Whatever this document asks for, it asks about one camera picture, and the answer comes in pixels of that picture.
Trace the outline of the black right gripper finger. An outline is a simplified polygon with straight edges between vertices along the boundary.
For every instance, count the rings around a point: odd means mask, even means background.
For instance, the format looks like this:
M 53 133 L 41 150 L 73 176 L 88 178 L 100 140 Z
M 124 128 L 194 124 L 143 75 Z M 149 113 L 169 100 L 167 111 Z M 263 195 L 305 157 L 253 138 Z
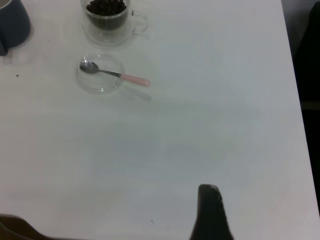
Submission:
M 232 240 L 222 195 L 217 186 L 198 187 L 197 216 L 191 240 Z

